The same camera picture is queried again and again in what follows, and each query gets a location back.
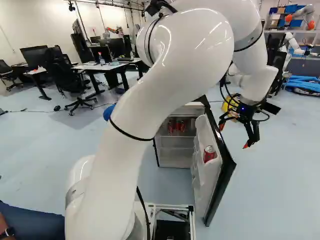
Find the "mini fridge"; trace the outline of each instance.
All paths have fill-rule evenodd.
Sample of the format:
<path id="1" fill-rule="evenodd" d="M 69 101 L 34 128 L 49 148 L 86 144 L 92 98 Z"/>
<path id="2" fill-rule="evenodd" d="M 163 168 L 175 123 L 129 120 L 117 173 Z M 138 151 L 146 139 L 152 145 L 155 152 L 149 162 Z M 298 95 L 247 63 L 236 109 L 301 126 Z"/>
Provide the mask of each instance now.
<path id="1" fill-rule="evenodd" d="M 153 139 L 160 168 L 190 169 L 195 214 L 208 227 L 236 168 L 204 95 L 176 109 Z M 212 158 L 205 161 L 207 147 Z"/>

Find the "wristwatch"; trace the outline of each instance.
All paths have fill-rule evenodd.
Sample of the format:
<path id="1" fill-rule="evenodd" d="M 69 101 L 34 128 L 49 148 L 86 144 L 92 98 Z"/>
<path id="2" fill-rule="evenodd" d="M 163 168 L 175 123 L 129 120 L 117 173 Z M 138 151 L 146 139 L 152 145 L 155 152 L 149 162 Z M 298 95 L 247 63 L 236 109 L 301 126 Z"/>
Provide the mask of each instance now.
<path id="1" fill-rule="evenodd" d="M 4 230 L 3 233 L 0 234 L 0 240 L 6 239 L 7 237 L 11 237 L 15 235 L 15 229 L 13 227 L 8 227 L 6 230 Z"/>

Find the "yellow object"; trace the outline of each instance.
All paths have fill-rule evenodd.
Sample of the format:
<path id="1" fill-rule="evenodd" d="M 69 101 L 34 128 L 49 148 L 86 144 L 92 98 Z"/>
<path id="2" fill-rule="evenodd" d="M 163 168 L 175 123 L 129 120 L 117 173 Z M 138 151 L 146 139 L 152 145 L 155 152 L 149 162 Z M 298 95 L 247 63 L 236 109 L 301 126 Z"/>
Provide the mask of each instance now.
<path id="1" fill-rule="evenodd" d="M 223 102 L 223 104 L 221 106 L 221 109 L 222 109 L 222 111 L 224 113 L 226 113 L 228 111 L 228 103 L 230 103 L 230 104 L 232 104 L 233 106 L 236 106 L 236 107 L 239 105 L 236 101 L 231 100 L 230 96 L 227 96 L 226 100 L 227 100 L 227 102 Z"/>

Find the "water bottle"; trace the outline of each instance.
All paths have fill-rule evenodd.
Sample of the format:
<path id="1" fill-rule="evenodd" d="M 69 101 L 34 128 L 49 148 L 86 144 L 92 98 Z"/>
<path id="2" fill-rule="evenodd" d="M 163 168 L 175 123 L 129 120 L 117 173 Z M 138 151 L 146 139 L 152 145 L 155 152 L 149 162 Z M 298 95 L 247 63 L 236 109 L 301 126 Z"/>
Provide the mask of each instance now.
<path id="1" fill-rule="evenodd" d="M 99 53 L 99 61 L 100 61 L 100 65 L 103 66 L 106 64 L 106 61 L 104 60 L 104 58 L 101 56 L 101 52 L 98 52 Z"/>

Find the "jeans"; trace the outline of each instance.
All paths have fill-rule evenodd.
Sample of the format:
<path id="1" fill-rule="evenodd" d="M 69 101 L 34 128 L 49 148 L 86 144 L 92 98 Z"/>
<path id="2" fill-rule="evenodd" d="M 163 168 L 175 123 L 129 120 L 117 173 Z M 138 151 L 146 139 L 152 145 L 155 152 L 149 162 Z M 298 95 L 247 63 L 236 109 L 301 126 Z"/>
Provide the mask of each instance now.
<path id="1" fill-rule="evenodd" d="M 65 217 L 10 206 L 0 201 L 0 213 L 15 229 L 16 240 L 65 240 Z"/>

